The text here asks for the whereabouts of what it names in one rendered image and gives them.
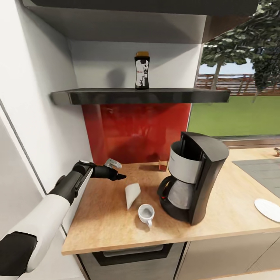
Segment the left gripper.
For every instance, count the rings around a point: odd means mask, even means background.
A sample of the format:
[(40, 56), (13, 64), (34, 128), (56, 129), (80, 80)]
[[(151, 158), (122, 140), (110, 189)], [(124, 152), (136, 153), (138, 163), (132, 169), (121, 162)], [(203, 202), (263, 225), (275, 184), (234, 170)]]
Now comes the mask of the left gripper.
[(101, 165), (101, 168), (102, 173), (99, 178), (110, 179), (112, 181), (126, 178), (126, 175), (118, 174), (118, 171), (113, 168), (107, 167), (105, 165)]

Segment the bottle of coffee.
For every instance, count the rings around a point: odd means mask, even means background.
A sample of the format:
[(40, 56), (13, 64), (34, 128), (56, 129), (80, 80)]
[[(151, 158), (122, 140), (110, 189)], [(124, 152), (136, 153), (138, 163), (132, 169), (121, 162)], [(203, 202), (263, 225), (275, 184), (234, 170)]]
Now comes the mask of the bottle of coffee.
[(136, 83), (135, 89), (149, 89), (148, 69), (150, 63), (149, 52), (137, 52), (135, 58)]

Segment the paper coffee filter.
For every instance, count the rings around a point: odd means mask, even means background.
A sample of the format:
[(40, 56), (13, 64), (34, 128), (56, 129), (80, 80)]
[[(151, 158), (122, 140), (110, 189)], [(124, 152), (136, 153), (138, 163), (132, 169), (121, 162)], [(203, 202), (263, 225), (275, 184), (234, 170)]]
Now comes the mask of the paper coffee filter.
[(130, 184), (125, 187), (127, 209), (130, 208), (135, 198), (140, 194), (140, 186), (138, 183)]

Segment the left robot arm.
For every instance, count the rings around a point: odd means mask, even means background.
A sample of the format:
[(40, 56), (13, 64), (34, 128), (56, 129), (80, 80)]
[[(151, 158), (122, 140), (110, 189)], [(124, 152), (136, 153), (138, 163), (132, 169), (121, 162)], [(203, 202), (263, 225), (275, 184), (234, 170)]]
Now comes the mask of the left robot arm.
[(17, 280), (32, 272), (45, 257), (69, 208), (89, 178), (112, 181), (125, 179), (112, 166), (121, 163), (108, 159), (104, 165), (80, 160), (71, 172), (61, 176), (55, 188), (17, 225), (0, 239), (0, 280)]

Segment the saucer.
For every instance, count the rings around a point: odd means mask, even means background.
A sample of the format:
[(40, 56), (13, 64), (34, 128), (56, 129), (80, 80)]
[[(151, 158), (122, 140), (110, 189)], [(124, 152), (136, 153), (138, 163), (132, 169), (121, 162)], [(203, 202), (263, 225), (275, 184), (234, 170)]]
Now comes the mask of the saucer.
[(265, 216), (280, 222), (280, 207), (278, 205), (263, 199), (256, 199), (254, 203), (258, 210)]

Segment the coffee cup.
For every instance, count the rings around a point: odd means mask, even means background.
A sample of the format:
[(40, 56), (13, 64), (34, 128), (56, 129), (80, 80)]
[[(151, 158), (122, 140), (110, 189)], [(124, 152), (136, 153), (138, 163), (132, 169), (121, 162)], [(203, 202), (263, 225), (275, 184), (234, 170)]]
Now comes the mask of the coffee cup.
[(138, 215), (142, 222), (147, 223), (149, 227), (152, 226), (152, 219), (154, 217), (154, 208), (149, 204), (144, 204), (138, 209)]

